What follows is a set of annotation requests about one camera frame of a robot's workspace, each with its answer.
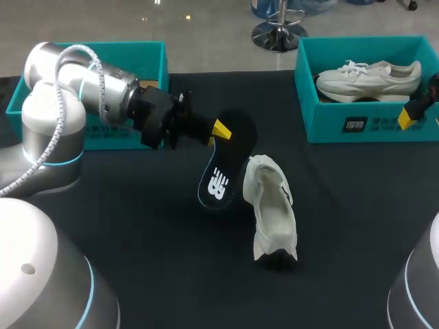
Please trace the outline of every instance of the floor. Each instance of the floor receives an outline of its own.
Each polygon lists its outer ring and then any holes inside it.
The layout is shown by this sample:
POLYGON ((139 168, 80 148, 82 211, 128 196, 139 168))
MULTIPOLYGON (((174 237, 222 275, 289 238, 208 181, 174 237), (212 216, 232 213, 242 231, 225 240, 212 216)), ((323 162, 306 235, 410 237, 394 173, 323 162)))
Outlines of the floor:
MULTIPOLYGON (((310 36, 424 34, 439 51, 438 10, 436 0, 419 0, 415 12, 396 0, 339 1, 302 25, 310 36)), ((250 31, 261 21, 250 0, 0 1, 0 76, 20 74, 43 40, 164 40, 171 73, 293 69, 295 53, 269 53, 252 43, 250 31)))

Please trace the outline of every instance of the white sneaker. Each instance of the white sneaker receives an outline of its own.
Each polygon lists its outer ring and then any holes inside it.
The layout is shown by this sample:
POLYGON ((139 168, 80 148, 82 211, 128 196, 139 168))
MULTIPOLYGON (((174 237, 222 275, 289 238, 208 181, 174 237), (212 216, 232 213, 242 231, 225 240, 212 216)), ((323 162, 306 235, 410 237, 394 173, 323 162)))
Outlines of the white sneaker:
POLYGON ((420 62, 396 66, 388 62, 372 65, 354 63, 337 70, 321 72, 316 86, 334 101, 351 102, 361 98, 379 101, 409 101, 420 84, 420 62))
POLYGON ((293 199, 287 179, 273 159, 268 156, 250 157, 243 197, 253 205, 256 216, 254 259, 284 249, 297 260, 293 199))

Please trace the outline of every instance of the bar stool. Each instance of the bar stool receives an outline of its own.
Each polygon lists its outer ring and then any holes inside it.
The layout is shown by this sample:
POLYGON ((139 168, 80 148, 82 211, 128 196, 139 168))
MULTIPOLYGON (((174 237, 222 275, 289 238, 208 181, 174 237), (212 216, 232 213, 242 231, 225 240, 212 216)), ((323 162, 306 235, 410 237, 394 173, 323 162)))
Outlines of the bar stool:
POLYGON ((298 24, 306 17, 305 11, 287 9, 287 0, 279 0, 279 11, 253 29, 252 40, 256 46, 266 51, 274 53, 295 51, 300 38, 308 36, 307 31, 298 24), (288 14, 298 14, 298 19, 288 21, 288 14))

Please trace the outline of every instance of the box label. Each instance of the box label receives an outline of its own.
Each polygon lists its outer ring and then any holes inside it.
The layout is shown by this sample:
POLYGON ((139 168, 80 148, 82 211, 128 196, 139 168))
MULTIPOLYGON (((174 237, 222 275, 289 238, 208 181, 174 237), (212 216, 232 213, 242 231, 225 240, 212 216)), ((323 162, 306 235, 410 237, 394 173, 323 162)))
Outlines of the box label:
POLYGON ((89 139, 128 139, 130 131, 124 127, 108 127, 107 125, 92 125, 86 128, 86 138, 89 139))
POLYGON ((343 132, 363 132, 367 122, 368 117, 347 117, 344 122, 343 132))
MULTIPOLYGON (((425 118, 417 120, 408 130, 421 130, 424 127, 425 118)), ((371 132, 393 132, 401 131, 398 118, 372 118, 372 124, 369 131, 371 132)))

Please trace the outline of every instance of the teal box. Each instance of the teal box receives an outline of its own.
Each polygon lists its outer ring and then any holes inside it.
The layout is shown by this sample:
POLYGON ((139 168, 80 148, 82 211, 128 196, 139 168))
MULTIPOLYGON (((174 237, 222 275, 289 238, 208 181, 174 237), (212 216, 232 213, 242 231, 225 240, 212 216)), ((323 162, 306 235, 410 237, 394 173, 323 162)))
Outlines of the teal box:
MULTIPOLYGON (((88 42, 81 44, 95 51, 102 62, 134 73, 139 80, 158 81, 158 87, 168 91, 169 73, 163 42, 88 42)), ((68 47, 73 44, 62 43, 60 45, 68 47)), ((30 90, 21 77, 6 110, 6 115, 20 140, 22 137, 21 107, 29 94, 30 90)), ((97 115, 87 114, 85 150, 146 149, 147 147, 143 146, 140 140, 141 134, 132 129, 130 120, 122 127, 109 127, 103 124, 97 115)))
POLYGON ((395 65, 422 65, 422 89, 439 73, 439 59, 423 36, 327 37, 300 39, 296 82, 300 108, 310 143, 417 142, 439 141, 439 103, 426 111, 424 119, 408 130, 397 122, 405 102, 322 103, 313 75, 336 69, 346 60, 395 65), (358 125, 360 132, 346 132, 346 125, 358 125))

